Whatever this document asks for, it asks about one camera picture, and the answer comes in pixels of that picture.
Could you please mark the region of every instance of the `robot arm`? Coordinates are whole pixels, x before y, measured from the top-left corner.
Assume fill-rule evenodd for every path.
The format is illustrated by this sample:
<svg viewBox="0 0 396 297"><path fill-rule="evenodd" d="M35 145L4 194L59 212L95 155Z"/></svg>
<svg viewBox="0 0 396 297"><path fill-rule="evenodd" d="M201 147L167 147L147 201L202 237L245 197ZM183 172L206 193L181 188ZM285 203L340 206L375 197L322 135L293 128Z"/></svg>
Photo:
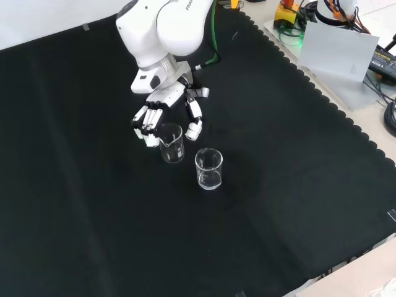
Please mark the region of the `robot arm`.
<svg viewBox="0 0 396 297"><path fill-rule="evenodd" d="M155 133L164 109L183 97L192 121L186 137L196 140L199 136L202 112L196 98L207 97L209 90L190 90L191 68L186 61L176 62L173 54L186 56L200 46L212 1L132 0L117 15L119 34L139 66L131 89L150 93L132 120L137 136L148 147L159 144Z"/></svg>

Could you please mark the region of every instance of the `cable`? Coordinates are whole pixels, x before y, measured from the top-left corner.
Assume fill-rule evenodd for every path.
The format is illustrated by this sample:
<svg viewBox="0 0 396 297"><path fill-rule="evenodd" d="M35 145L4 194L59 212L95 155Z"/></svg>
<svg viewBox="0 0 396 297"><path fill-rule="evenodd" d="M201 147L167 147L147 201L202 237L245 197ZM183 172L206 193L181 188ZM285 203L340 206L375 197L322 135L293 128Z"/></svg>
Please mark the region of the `cable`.
<svg viewBox="0 0 396 297"><path fill-rule="evenodd" d="M217 0L213 0L213 5L212 5L212 26L211 27L212 27L213 47L215 48L216 52L215 52L213 58L205 63L206 65L211 64L211 63L215 62L218 59L216 33L215 33L216 4L217 4Z"/></svg>
<svg viewBox="0 0 396 297"><path fill-rule="evenodd" d="M388 130L388 132L396 137L396 117L395 117L395 111L396 111L396 102L395 99L392 99L391 97L385 95L382 92L381 89L381 82L379 82L377 85L374 85L374 82L370 79L370 77L366 74L367 79L369 80L370 84L374 87L370 87L366 82L363 82L365 85L367 85L371 90L377 93L387 104L387 107L385 109L384 113L384 124L385 128Z"/></svg>
<svg viewBox="0 0 396 297"><path fill-rule="evenodd" d="M198 69L202 69L204 67L207 67L209 65L214 65L219 63L222 59L220 57L220 55L218 54L217 51L217 41L216 41L216 33L215 33L215 16L216 16L216 5L217 5L217 0L213 0L213 5L212 5L212 20L211 20L211 25L210 25L210 29L212 32L212 43L209 43L211 49L213 49L213 51L215 52L213 55L213 58L210 59L209 61L206 61L203 64L199 64L195 67L195 69L193 69L193 71L198 70Z"/></svg>
<svg viewBox="0 0 396 297"><path fill-rule="evenodd" d="M297 14L297 24L299 27L305 31L305 28L307 27L307 22L313 21L316 8L317 8L317 1L310 2L303 6L305 0L303 0L298 8L298 14Z"/></svg>

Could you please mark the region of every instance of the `robot finger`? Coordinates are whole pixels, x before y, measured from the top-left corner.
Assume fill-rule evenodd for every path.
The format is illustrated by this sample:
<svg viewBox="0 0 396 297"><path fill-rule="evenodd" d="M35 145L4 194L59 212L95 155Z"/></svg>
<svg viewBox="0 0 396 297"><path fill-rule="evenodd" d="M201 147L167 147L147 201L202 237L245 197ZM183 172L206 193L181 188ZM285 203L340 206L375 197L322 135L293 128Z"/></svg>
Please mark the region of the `robot finger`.
<svg viewBox="0 0 396 297"><path fill-rule="evenodd" d="M155 135L155 133L157 131L157 124L160 122L162 114L162 109L156 110L154 116L147 125L148 137L146 139L146 144L148 147L157 147L160 145L160 139Z"/></svg>
<svg viewBox="0 0 396 297"><path fill-rule="evenodd" d="M132 127L135 130L136 135L138 136L138 138L143 139L143 134L142 134L142 124L143 124L143 120L144 120L144 115L146 114L148 110L147 106L143 106L138 112L137 114L135 114L134 118L132 119Z"/></svg>

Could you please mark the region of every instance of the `table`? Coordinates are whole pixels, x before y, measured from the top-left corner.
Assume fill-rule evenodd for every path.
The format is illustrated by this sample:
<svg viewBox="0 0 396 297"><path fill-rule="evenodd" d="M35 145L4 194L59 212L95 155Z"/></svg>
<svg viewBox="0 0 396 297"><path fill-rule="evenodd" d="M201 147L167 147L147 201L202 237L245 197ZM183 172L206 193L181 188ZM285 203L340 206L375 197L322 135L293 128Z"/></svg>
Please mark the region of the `table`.
<svg viewBox="0 0 396 297"><path fill-rule="evenodd" d="M145 97L114 17L1 53L1 295L279 297L391 233L394 164L244 16L218 18L176 166L130 127ZM196 183L202 147L224 156L217 191Z"/></svg>
<svg viewBox="0 0 396 297"><path fill-rule="evenodd" d="M250 16L255 24L264 31L264 34L281 49L290 61L297 64L296 58L264 28L264 24L273 19L274 11L276 10L278 3L279 1L277 0L267 0L266 2L260 3L250 3L245 1L244 7L241 10ZM363 16L362 21L366 26L378 23L375 19L371 20L369 15L367 17ZM386 37L389 36L388 27L374 27L374 33L381 34L382 32L386 34ZM330 101L336 104L340 110L345 112L345 114L351 118L357 126L361 127L363 132L367 133L369 138L378 145L378 148L384 151L386 157L396 160L396 139L386 131L383 125L382 118L384 116L385 109L380 103L373 104L362 110L351 111L342 103L342 100L334 91L331 90L331 88L324 85L323 82L315 77L306 67L298 66L298 69L304 71L304 73L310 78L311 82L315 84L316 88L318 88L325 96L330 98Z"/></svg>
<svg viewBox="0 0 396 297"><path fill-rule="evenodd" d="M296 294L296 297L363 297L396 277L396 239L365 254Z"/></svg>

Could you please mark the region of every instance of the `black cable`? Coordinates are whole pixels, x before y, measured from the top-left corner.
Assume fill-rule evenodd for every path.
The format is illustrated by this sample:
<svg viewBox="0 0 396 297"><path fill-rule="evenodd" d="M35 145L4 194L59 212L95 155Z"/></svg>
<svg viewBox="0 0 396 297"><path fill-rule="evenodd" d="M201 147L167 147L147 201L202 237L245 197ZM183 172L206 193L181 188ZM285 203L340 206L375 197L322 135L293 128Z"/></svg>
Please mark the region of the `black cable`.
<svg viewBox="0 0 396 297"><path fill-rule="evenodd" d="M305 31L305 28L307 27L307 22L308 21L313 21L315 12L316 12L316 7L317 7L317 1L310 2L303 6L304 0L301 2L299 8L298 8L298 13L297 13L297 24L299 27L302 29L302 31Z"/></svg>
<svg viewBox="0 0 396 297"><path fill-rule="evenodd" d="M393 40L385 47L386 51L390 51L396 45L396 34L393 37Z"/></svg>
<svg viewBox="0 0 396 297"><path fill-rule="evenodd" d="M388 130L388 132L396 137L396 117L395 117L395 111L396 111L396 103L395 99L392 99L391 97L385 95L382 92L381 89L381 83L378 83L378 87L374 85L374 82L370 79L370 77L366 74L367 79L369 80L370 84L374 87L370 87L366 82L363 82L365 85L367 85L371 90L377 93L387 104L387 107L385 109L384 113L384 124L385 128Z"/></svg>
<svg viewBox="0 0 396 297"><path fill-rule="evenodd" d="M389 133L396 137L395 102L388 104L384 113L384 124Z"/></svg>

